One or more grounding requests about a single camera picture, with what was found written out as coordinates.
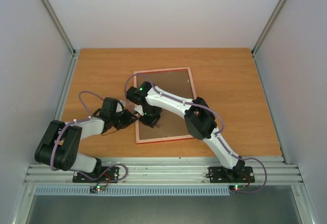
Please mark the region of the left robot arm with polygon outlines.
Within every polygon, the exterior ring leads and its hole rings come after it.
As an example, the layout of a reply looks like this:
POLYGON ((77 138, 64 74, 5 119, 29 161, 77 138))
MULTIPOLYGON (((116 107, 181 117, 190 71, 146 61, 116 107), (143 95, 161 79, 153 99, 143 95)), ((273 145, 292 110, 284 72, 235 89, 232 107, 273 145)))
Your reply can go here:
POLYGON ((137 116, 125 108, 125 103, 105 98, 102 107, 85 119, 65 123, 53 120, 39 142, 34 159, 50 166, 53 171, 75 171, 91 182, 98 182, 105 170, 99 158, 79 153, 82 139, 103 135, 111 128, 125 129, 137 120, 137 116))

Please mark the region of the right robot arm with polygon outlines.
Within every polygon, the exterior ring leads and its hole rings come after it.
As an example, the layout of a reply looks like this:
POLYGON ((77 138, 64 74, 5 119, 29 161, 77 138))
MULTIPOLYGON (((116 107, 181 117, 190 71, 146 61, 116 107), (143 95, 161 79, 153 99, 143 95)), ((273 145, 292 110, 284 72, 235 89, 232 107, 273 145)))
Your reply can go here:
POLYGON ((243 177, 245 161, 221 135, 224 125, 218 127, 215 120, 218 115, 209 108, 204 99, 173 95, 147 81, 138 88, 132 86, 125 90, 125 96, 136 105, 134 111, 139 114, 139 120, 145 126, 155 127, 163 109, 181 117, 188 133, 203 141, 217 156, 222 167, 222 178, 236 183, 243 177))

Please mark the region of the red picture frame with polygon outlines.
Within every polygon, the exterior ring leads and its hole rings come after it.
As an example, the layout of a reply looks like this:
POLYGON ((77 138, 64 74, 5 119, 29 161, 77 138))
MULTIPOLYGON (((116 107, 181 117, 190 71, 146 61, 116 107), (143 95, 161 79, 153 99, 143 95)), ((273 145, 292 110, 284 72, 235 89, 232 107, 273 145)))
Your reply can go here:
MULTIPOLYGON (((197 97, 190 67, 135 71, 134 86, 139 87, 149 79, 154 85, 171 94, 195 99, 197 97)), ((185 121, 180 116, 162 110, 156 127, 151 128, 137 121, 135 125, 136 143, 158 143, 191 139, 185 121)))

